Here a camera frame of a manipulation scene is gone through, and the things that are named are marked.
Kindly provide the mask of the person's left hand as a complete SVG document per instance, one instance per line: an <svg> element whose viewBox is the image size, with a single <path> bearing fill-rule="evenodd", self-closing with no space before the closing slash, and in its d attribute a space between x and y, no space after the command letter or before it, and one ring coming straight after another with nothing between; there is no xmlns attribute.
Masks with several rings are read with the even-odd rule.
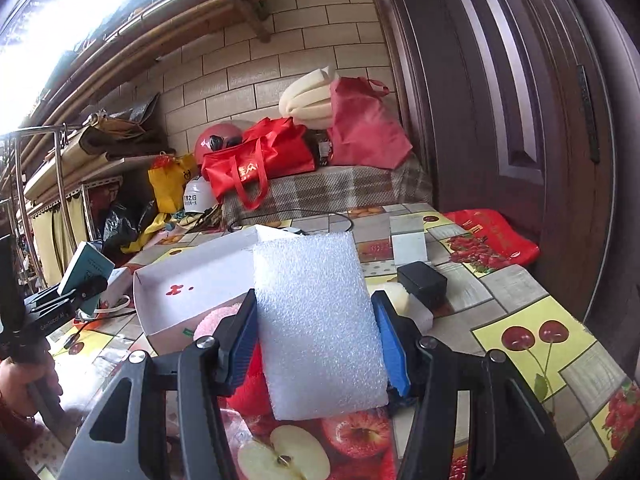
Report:
<svg viewBox="0 0 640 480"><path fill-rule="evenodd" d="M39 363L17 363L11 358L1 362L1 400L6 407L23 417L32 417L38 410L28 392L28 386L44 379L56 396L62 396L63 389L58 382L54 359L46 352Z"/></svg>

